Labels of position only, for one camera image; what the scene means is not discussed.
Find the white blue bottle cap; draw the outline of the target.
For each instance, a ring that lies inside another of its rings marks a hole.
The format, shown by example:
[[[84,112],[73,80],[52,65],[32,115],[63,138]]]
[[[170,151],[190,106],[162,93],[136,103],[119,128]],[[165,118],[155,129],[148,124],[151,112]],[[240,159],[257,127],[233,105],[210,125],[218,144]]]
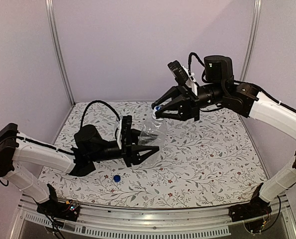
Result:
[[[152,118],[157,119],[156,112],[161,109],[161,106],[155,106],[152,112]]]

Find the clear bottle white cap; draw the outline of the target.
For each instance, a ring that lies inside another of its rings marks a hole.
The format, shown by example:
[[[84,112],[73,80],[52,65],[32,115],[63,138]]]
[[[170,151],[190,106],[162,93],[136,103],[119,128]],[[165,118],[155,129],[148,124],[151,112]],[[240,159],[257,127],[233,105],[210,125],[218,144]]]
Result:
[[[154,166],[165,143],[168,132],[166,120],[164,118],[157,118],[155,114],[160,108],[160,106],[155,106],[151,116],[146,119],[138,142],[139,145],[143,146],[158,146],[159,150],[143,161],[139,165],[141,167]]]

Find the Pepsi bottle blue label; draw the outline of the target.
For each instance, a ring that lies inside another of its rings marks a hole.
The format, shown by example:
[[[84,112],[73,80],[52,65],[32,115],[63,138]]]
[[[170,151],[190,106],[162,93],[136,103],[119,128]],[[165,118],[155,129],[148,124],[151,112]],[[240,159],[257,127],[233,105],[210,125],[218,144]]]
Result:
[[[121,124],[122,120],[121,119],[116,119],[115,125],[114,125],[114,137],[117,138],[119,127]]]

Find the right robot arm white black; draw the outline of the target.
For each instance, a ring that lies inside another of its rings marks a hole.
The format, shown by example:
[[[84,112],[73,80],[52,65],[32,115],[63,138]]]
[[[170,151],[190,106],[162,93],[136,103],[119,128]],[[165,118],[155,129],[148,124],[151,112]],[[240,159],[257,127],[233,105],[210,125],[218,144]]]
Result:
[[[232,60],[222,55],[210,55],[199,60],[204,67],[200,86],[191,67],[178,61],[168,64],[177,86],[171,87],[157,99],[156,117],[187,121],[199,120],[202,108],[217,105],[229,109],[245,118],[264,122],[296,140],[296,110],[273,98],[253,83],[236,81]],[[268,181],[255,190],[251,202],[246,205],[250,217],[258,216],[265,205],[296,183],[296,152],[289,163]]]

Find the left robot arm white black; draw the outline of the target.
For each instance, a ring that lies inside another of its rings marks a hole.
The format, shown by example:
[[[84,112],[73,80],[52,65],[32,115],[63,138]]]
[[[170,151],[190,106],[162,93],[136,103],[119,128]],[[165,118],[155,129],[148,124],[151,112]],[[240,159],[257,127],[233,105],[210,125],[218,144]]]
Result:
[[[95,163],[123,159],[127,167],[139,165],[159,151],[158,146],[139,145],[140,131],[126,127],[119,139],[104,140],[93,125],[83,126],[75,135],[76,147],[63,150],[34,140],[18,131],[15,123],[0,130],[0,178],[31,196],[52,216],[62,212],[62,204],[50,197],[51,189],[41,183],[21,163],[50,167],[71,176],[83,177],[95,171]]]

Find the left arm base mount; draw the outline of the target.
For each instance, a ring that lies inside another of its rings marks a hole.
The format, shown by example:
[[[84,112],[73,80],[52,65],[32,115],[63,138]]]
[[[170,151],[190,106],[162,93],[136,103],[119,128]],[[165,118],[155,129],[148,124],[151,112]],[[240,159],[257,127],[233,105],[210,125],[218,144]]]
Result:
[[[49,189],[49,199],[44,203],[37,204],[37,212],[47,216],[76,222],[80,213],[80,204],[77,201],[67,200],[59,202],[55,188],[47,184]]]

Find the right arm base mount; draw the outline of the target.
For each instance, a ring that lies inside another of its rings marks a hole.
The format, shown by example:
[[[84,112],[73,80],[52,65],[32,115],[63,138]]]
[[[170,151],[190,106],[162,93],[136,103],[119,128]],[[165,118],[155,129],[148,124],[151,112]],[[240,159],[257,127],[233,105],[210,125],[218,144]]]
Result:
[[[244,222],[245,229],[252,234],[260,233],[264,229],[271,212],[269,203],[258,201],[236,204],[228,209],[228,215],[232,221]]]

